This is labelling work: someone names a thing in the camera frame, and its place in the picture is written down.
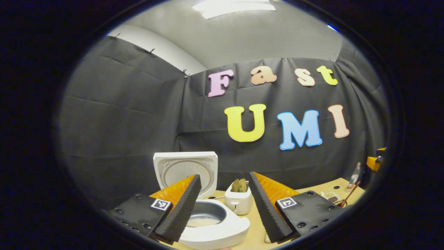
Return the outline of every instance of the letter m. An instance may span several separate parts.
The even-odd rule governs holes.
[[[282,150],[289,150],[295,147],[292,141],[292,136],[299,147],[304,145],[305,136],[308,137],[305,144],[309,147],[317,146],[322,143],[319,135],[319,127],[317,125],[317,117],[319,112],[316,110],[307,110],[302,120],[302,125],[297,121],[291,112],[283,112],[277,115],[277,118],[282,122],[282,132],[284,134],[283,143],[280,148]]]

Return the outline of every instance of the black fabric backdrop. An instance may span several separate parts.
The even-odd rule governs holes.
[[[269,66],[277,80],[253,85],[250,71]],[[316,71],[333,71],[336,86]],[[294,74],[307,69],[315,79],[302,86]],[[232,69],[222,96],[207,96],[208,75]],[[242,127],[254,127],[248,107],[265,104],[265,132],[254,142],[237,142],[227,132],[224,109],[242,106]],[[335,138],[331,105],[341,104],[350,134]],[[321,145],[280,150],[279,113],[319,112]],[[155,152],[215,151],[218,190],[249,171],[298,189],[350,178],[356,163],[385,146],[389,107],[383,86],[366,59],[347,41],[336,62],[272,58],[234,63],[184,78],[156,55],[118,38],[104,38],[80,62],[60,109],[60,139],[69,173],[96,205],[110,208],[134,193],[159,189]]]

